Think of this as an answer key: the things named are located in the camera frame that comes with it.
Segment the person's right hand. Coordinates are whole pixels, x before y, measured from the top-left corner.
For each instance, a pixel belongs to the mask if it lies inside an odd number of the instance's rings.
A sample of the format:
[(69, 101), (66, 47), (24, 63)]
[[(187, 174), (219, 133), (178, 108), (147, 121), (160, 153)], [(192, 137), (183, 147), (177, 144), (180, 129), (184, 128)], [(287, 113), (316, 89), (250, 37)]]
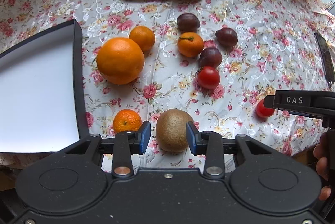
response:
[[(319, 143), (315, 146), (313, 150), (313, 155), (317, 159), (316, 172), (327, 182), (329, 181), (329, 165), (328, 165), (328, 138), (326, 133), (323, 133), (320, 137)], [(325, 201), (330, 197), (332, 189), (330, 186), (324, 186), (321, 189), (319, 199)]]

